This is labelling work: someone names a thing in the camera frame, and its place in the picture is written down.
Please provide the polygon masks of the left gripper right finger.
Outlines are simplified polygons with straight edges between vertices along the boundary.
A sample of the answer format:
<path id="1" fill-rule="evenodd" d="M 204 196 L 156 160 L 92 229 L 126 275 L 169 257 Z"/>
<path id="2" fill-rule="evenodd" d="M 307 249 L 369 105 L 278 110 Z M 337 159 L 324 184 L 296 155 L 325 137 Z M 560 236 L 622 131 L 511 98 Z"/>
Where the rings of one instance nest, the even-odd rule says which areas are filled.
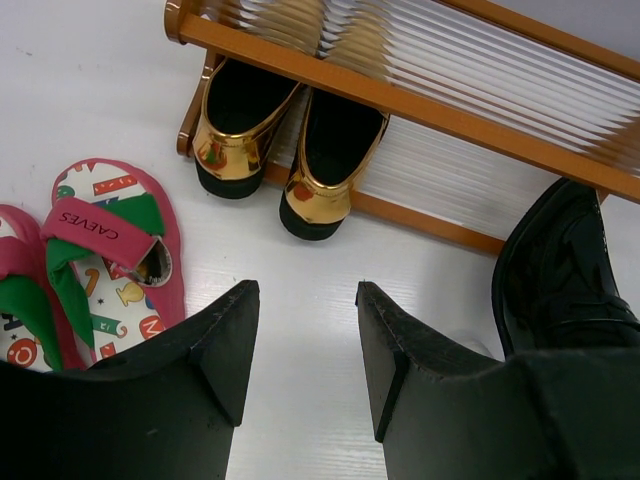
<path id="1" fill-rule="evenodd" d="M 389 478 L 638 477 L 637 350 L 497 361 L 409 315 L 375 283 L 359 283 L 356 306 Z"/>

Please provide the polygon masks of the gold loafer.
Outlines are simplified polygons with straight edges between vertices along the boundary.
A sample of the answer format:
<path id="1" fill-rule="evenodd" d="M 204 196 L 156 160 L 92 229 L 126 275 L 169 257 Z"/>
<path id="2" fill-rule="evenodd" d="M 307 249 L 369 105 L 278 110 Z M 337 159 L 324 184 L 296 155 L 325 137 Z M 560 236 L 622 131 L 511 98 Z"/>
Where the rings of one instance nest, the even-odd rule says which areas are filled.
<path id="1" fill-rule="evenodd" d="M 320 48 L 323 60 L 379 81 L 388 79 L 384 59 L 382 1 L 331 1 Z M 351 211 L 351 192 L 370 163 L 390 115 L 312 88 L 279 216 L 294 236 L 321 241 L 332 236 Z"/>
<path id="2" fill-rule="evenodd" d="M 316 53 L 322 1 L 226 1 L 218 21 L 307 55 Z M 230 57 L 208 79 L 193 149 L 201 185 L 242 199 L 261 185 L 274 137 L 303 84 Z"/>

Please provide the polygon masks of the black loafer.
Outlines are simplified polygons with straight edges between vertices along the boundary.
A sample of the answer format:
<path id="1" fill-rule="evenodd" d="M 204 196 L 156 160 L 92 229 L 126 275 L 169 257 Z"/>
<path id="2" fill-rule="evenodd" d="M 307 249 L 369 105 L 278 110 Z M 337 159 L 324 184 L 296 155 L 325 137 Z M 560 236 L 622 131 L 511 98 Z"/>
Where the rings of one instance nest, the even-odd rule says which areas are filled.
<path id="1" fill-rule="evenodd" d="M 597 192 L 560 178 L 500 252 L 491 286 L 506 355 L 639 344 L 639 320 L 619 293 Z"/>

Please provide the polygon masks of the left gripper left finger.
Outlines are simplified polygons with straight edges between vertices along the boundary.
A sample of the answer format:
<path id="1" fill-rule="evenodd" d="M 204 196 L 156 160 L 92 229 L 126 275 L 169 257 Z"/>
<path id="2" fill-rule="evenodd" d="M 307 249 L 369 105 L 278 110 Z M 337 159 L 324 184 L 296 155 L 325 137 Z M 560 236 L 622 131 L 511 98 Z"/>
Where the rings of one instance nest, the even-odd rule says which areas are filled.
<path id="1" fill-rule="evenodd" d="M 1 366 L 5 479 L 222 479 L 242 422 L 259 285 L 85 371 Z"/>

